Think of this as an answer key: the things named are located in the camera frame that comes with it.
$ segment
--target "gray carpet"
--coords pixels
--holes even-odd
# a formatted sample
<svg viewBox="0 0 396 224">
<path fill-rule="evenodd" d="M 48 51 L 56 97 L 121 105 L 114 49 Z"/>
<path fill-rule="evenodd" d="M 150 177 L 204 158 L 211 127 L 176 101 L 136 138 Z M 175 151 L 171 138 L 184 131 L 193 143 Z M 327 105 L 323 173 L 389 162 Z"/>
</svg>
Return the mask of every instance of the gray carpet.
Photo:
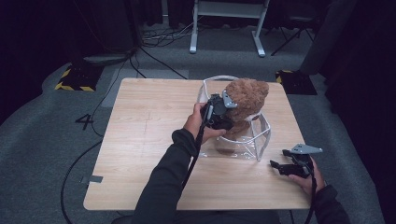
<svg viewBox="0 0 396 224">
<path fill-rule="evenodd" d="M 110 84 L 107 88 L 107 96 L 101 103 L 101 106 L 104 107 L 113 107 L 114 103 L 116 102 L 117 94 L 119 92 L 120 84 L 122 80 L 126 77 L 136 77 L 142 78 L 142 75 L 145 78 L 169 78 L 169 79 L 188 79 L 189 78 L 189 71 L 188 70 L 179 70 L 177 71 L 179 74 L 171 70 L 158 70 L 158 69 L 139 69 L 141 74 L 138 74 L 137 71 L 134 69 L 124 68 L 122 70 L 116 69 L 114 70 L 113 77 L 111 78 Z"/>
<path fill-rule="evenodd" d="M 269 35 L 261 35 L 267 56 L 260 58 L 250 34 L 253 29 L 204 30 L 198 36 L 198 50 L 193 55 L 189 54 L 188 36 L 166 47 L 145 50 L 177 71 L 185 71 L 189 79 L 229 75 L 275 81 L 276 70 L 299 67 L 311 44 L 307 36 L 302 35 L 271 57 L 269 54 L 284 41 L 280 31 L 274 30 Z M 132 61 L 135 65 L 138 62 L 143 74 L 158 70 L 169 74 L 170 71 L 142 50 Z M 101 140 L 93 128 L 100 134 L 105 133 L 111 114 L 109 106 L 118 89 L 116 84 L 109 94 L 113 97 L 107 98 L 106 103 L 103 100 L 121 63 L 105 68 L 95 92 L 56 91 L 54 87 L 66 66 L 49 74 L 42 85 L 43 94 L 0 126 L 0 223 L 65 223 L 60 206 L 64 176 L 81 153 Z M 120 71 L 135 76 L 136 73 L 130 73 L 132 69 L 128 62 Z M 318 95 L 288 96 L 305 142 L 324 149 L 315 159 L 326 180 L 337 188 L 338 200 L 352 223 L 384 223 L 375 186 L 343 123 L 331 112 L 324 96 L 324 78 L 316 75 L 311 79 Z M 89 126 L 84 131 L 83 124 L 75 123 L 76 119 L 93 112 L 93 128 Z M 79 180 L 92 174 L 98 150 L 96 147 L 83 156 L 66 182 L 64 204 L 73 223 L 111 223 L 114 218 L 129 214 L 128 211 L 120 211 L 121 214 L 87 211 L 82 205 L 86 186 Z M 279 211 L 279 214 L 282 223 L 291 223 L 288 211 Z M 294 215 L 296 223 L 304 223 L 307 211 L 294 211 Z"/>
</svg>

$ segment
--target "brown teddy bear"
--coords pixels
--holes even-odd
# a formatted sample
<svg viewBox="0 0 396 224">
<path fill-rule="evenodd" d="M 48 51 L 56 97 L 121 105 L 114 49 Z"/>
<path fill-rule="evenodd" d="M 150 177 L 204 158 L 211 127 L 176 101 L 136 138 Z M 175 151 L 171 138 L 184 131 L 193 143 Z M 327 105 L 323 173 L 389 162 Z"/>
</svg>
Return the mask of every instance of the brown teddy bear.
<svg viewBox="0 0 396 224">
<path fill-rule="evenodd" d="M 250 121 L 259 117 L 269 86 L 265 81 L 239 78 L 228 84 L 225 90 L 237 104 L 237 108 L 229 110 L 226 114 L 233 121 L 233 127 L 224 137 L 235 141 L 239 133 L 250 127 Z"/>
</svg>

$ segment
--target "black jacket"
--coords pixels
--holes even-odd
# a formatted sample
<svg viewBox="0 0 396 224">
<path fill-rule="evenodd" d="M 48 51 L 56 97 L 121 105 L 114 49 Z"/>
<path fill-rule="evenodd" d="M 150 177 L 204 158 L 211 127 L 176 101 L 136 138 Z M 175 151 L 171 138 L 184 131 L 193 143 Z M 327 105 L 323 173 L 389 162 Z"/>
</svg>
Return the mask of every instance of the black jacket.
<svg viewBox="0 0 396 224">
<path fill-rule="evenodd" d="M 172 223 L 182 193 L 191 157 L 197 154 L 194 139 L 185 129 L 174 131 L 172 144 L 154 168 L 134 210 L 132 223 Z M 315 213 L 318 223 L 349 223 L 343 206 L 335 200 L 332 186 L 320 190 L 316 196 Z"/>
</svg>

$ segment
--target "table top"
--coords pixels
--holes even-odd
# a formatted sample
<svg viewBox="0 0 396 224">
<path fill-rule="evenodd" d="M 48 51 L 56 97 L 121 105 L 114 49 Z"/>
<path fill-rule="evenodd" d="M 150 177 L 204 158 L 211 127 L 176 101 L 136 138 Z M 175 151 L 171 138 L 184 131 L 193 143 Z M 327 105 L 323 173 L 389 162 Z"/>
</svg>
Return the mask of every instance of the table top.
<svg viewBox="0 0 396 224">
<path fill-rule="evenodd" d="M 214 81 L 223 90 L 228 81 Z M 84 200 L 88 210 L 134 210 L 152 169 L 172 144 L 197 101 L 202 80 L 125 78 Z M 179 210 L 299 209 L 309 198 L 299 186 L 273 169 L 269 160 L 291 163 L 282 149 L 304 139 L 283 87 L 268 83 L 262 109 L 271 139 L 261 161 L 199 158 L 177 205 Z"/>
</svg>

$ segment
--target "person's left hand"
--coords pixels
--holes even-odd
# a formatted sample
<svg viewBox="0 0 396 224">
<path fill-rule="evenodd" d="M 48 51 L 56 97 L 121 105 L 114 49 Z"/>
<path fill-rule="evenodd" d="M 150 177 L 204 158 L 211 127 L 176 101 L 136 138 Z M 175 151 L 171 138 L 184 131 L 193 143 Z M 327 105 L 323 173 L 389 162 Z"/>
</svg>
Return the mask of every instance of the person's left hand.
<svg viewBox="0 0 396 224">
<path fill-rule="evenodd" d="M 187 118 L 186 123 L 184 124 L 184 129 L 192 133 L 194 139 L 196 139 L 199 129 L 202 124 L 202 117 L 201 117 L 201 108 L 205 106 L 205 103 L 197 103 L 194 105 L 194 109 L 191 115 Z M 202 144 L 207 141 L 207 139 L 212 137 L 219 137 L 226 133 L 225 129 L 214 130 L 205 127 L 204 129 L 204 137 L 202 139 Z"/>
<path fill-rule="evenodd" d="M 317 166 L 317 163 L 314 161 L 314 159 L 311 157 L 312 163 L 314 164 L 314 174 L 315 174 L 315 179 L 317 180 L 317 188 L 316 188 L 316 193 L 323 189 L 325 187 L 325 182 L 324 178 Z M 305 193 L 307 193 L 309 196 L 312 196 L 312 178 L 311 175 L 307 178 L 302 178 L 297 175 L 289 175 L 289 178 L 294 181 L 296 184 L 298 184 Z"/>
</svg>

